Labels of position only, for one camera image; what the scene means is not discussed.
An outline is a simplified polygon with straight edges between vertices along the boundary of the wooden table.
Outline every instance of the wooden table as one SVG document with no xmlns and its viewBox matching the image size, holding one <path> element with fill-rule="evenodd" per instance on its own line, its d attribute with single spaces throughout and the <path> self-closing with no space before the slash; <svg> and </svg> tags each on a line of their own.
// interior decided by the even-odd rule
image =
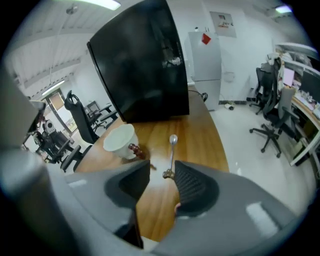
<svg viewBox="0 0 320 256">
<path fill-rule="evenodd" d="M 196 92 L 189 91 L 189 110 L 189 115 L 172 117 L 167 121 L 133 124 L 139 145 L 148 150 L 150 163 L 154 166 L 150 170 L 150 182 L 136 205 L 140 234 L 154 241 L 161 241 L 174 225 L 174 208 L 179 203 L 179 193 L 174 181 L 162 177 L 170 166 L 170 135 L 178 136 L 174 160 L 229 171 L 217 128 Z M 118 118 L 107 129 L 85 155 L 77 172 L 112 169 L 123 164 L 119 157 L 103 149 L 105 137 L 123 123 Z"/>
<path fill-rule="evenodd" d="M 314 124 L 314 126 L 317 128 L 318 132 L 314 136 L 314 138 L 309 142 L 309 144 L 305 147 L 305 149 L 290 162 L 290 165 L 293 166 L 296 164 L 304 155 L 306 155 L 308 152 L 313 153 L 314 149 L 319 145 L 320 143 L 320 121 L 315 117 L 315 115 L 312 113 L 312 111 L 306 107 L 300 100 L 298 100 L 296 97 L 292 98 L 291 102 L 294 106 L 296 106 L 302 113 L 306 115 L 306 117 Z"/>
</svg>

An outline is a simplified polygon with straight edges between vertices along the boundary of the cable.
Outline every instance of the cable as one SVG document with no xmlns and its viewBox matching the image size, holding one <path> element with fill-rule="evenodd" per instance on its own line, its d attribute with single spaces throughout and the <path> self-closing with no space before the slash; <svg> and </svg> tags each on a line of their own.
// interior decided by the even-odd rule
<svg viewBox="0 0 320 256">
<path fill-rule="evenodd" d="M 206 100 L 208 99 L 208 93 L 204 92 L 204 93 L 200 93 L 196 90 L 188 90 L 189 92 L 194 92 L 197 93 L 201 96 L 201 98 L 203 99 L 203 102 L 206 102 Z"/>
</svg>

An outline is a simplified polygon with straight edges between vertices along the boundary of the red sticker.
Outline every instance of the red sticker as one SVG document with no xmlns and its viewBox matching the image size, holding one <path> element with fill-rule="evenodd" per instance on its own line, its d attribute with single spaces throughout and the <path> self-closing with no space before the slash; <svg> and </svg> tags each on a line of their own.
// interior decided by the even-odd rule
<svg viewBox="0 0 320 256">
<path fill-rule="evenodd" d="M 202 35 L 202 42 L 207 45 L 210 42 L 211 38 L 209 36 L 207 36 L 205 33 L 203 33 Z"/>
</svg>

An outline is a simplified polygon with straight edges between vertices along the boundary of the white refrigerator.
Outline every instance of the white refrigerator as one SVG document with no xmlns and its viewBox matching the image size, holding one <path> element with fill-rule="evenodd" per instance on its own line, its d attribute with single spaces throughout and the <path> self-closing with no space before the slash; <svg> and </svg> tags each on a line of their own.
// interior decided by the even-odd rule
<svg viewBox="0 0 320 256">
<path fill-rule="evenodd" d="M 201 94 L 208 94 L 208 99 L 205 101 L 208 110 L 216 110 L 221 88 L 219 37 L 209 32 L 189 32 L 184 46 L 188 60 L 186 68 L 195 83 L 195 88 Z"/>
</svg>

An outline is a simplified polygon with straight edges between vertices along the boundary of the white cup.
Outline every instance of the white cup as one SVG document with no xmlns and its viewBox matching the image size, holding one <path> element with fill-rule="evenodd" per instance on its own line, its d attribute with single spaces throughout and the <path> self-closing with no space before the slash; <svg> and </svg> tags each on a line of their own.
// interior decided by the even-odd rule
<svg viewBox="0 0 320 256">
<path fill-rule="evenodd" d="M 130 144 L 138 146 L 139 141 L 132 124 L 122 124 L 113 129 L 103 141 L 103 148 L 106 151 L 115 153 L 118 157 L 134 159 L 134 151 L 129 149 Z"/>
</svg>

